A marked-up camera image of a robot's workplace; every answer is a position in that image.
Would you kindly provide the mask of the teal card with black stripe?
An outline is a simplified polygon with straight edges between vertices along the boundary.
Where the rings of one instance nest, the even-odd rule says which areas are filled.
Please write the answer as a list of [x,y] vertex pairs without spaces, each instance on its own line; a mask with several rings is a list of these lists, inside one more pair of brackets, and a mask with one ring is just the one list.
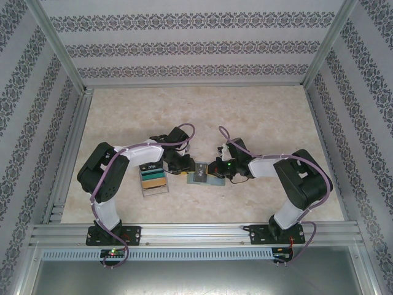
[[147,181],[147,180],[151,180],[151,179],[164,178],[165,177],[165,172],[163,170],[142,171],[141,172],[141,177],[142,177],[143,181]]

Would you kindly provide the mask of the thin aluminium wall rail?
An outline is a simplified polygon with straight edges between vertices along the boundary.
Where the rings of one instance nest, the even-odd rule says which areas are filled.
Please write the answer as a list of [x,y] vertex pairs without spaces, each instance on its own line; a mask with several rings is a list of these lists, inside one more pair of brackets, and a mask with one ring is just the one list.
[[292,87],[302,86],[299,82],[194,82],[194,83],[149,83],[149,84],[98,84],[86,85],[86,89],[136,89],[136,88],[179,88],[179,87]]

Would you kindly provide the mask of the aluminium frame post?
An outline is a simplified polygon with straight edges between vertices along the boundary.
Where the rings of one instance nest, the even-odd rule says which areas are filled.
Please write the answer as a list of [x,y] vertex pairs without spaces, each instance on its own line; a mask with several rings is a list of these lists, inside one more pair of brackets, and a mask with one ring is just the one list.
[[63,65],[67,75],[71,79],[73,85],[79,94],[84,94],[86,86],[77,71],[65,45],[62,43],[50,17],[45,12],[40,0],[24,0],[28,9],[32,13],[37,24],[40,26],[42,32],[45,34],[52,50],[57,55],[61,64]]
[[301,85],[305,90],[308,90],[314,77],[320,70],[326,56],[330,52],[333,47],[337,37],[340,34],[344,24],[355,8],[358,0],[344,0],[340,9],[338,10],[335,18],[332,21],[332,24],[325,35],[320,47],[318,48],[315,57],[313,58],[302,82]]

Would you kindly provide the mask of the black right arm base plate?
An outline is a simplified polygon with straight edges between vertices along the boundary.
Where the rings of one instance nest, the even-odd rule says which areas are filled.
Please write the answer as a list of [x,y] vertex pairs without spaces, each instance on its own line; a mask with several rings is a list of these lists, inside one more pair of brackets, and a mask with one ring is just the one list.
[[289,244],[293,241],[295,245],[305,244],[305,235],[302,225],[296,224],[289,229],[279,229],[277,236],[269,230],[268,224],[255,224],[243,227],[249,232],[252,245],[280,245]]

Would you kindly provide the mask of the long aluminium base rail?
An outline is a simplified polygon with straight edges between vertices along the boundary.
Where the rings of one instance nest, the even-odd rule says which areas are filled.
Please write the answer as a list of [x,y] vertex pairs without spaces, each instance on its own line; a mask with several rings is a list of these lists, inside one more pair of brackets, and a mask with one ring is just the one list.
[[[317,222],[311,246],[364,245],[356,222]],[[35,225],[29,248],[85,248],[89,224]],[[251,246],[240,223],[140,224],[140,248],[235,248]]]

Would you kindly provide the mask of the clear acrylic card box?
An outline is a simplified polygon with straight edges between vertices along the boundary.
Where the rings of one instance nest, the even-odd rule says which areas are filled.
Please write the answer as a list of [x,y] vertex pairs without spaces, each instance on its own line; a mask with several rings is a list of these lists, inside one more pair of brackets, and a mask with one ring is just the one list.
[[[165,172],[165,178],[166,178],[166,181],[167,181],[167,185],[162,186],[162,187],[155,187],[155,188],[151,188],[151,189],[143,189],[142,188],[142,184],[141,184],[141,190],[142,190],[142,194],[143,194],[144,197],[148,197],[148,196],[152,196],[152,195],[165,194],[165,193],[169,192],[166,171],[164,170],[164,168],[162,170]],[[142,182],[143,180],[142,180],[140,171],[139,171],[139,176],[140,176],[140,181]]]

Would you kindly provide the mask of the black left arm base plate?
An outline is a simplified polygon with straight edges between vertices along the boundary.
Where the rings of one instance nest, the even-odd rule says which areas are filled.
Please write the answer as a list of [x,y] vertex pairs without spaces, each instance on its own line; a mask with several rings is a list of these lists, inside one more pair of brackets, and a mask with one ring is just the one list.
[[[128,246],[139,246],[141,227],[122,226],[114,229],[114,235],[123,240]],[[85,244],[87,246],[122,246],[123,243],[99,226],[88,228]]]

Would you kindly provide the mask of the small circuit board green light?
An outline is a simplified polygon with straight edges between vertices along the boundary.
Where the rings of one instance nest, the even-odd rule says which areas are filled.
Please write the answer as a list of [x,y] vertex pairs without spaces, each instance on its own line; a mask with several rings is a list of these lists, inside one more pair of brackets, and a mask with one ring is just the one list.
[[101,259],[123,259],[125,257],[126,251],[123,249],[109,249],[101,250]]

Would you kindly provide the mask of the aluminium side rail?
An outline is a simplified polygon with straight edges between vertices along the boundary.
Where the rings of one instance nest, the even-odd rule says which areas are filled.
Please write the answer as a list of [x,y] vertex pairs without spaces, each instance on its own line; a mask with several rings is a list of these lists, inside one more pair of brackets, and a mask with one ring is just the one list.
[[92,88],[86,89],[76,106],[56,178],[50,190],[45,215],[42,218],[43,224],[60,223],[62,219],[93,93],[94,90]]
[[334,185],[334,191],[337,194],[337,199],[340,204],[344,220],[359,222],[358,218],[356,217],[356,215],[354,215],[354,212],[352,211],[352,193],[348,191],[349,187],[343,179],[344,175],[342,174],[342,172],[337,170],[337,157],[332,154],[332,152],[336,151],[336,148],[332,145],[333,141],[331,139],[331,131],[329,128],[329,124],[325,122],[324,113],[320,113],[321,107],[318,105],[318,103],[315,103],[312,100],[309,91],[305,90],[305,95],[308,100],[314,122],[316,124],[324,156],[327,161],[330,177]]

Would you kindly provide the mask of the black VIP membership card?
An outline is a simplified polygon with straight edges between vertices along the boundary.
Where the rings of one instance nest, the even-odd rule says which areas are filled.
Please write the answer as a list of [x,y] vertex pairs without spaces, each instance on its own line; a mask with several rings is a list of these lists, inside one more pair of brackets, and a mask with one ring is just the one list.
[[193,180],[196,183],[207,183],[208,180],[208,163],[206,162],[196,162],[195,163],[195,174]]
[[163,164],[161,162],[155,162],[155,163],[145,163],[143,165],[139,166],[139,170],[141,173],[144,173],[146,171],[161,171],[163,169]]

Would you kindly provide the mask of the gold card with black stripe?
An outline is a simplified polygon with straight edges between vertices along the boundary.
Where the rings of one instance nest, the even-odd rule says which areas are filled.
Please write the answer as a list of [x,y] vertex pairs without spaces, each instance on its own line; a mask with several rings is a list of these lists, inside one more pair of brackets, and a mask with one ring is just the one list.
[[166,178],[148,179],[141,182],[143,189],[151,189],[167,185]]

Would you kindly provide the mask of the pale green card holder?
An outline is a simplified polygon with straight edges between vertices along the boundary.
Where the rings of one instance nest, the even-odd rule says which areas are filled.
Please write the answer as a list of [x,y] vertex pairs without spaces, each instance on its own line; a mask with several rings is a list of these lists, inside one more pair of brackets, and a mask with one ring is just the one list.
[[194,172],[187,175],[187,184],[224,186],[225,180],[223,178],[218,178],[213,175],[208,175],[206,173],[202,173],[201,175],[199,175],[198,173]]

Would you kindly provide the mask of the grey metal shelf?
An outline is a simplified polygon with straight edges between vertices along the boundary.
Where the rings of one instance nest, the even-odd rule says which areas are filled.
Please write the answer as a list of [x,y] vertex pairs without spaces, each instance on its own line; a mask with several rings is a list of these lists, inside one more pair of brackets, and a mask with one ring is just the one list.
[[41,262],[22,295],[373,295],[349,264],[276,266],[270,261]]

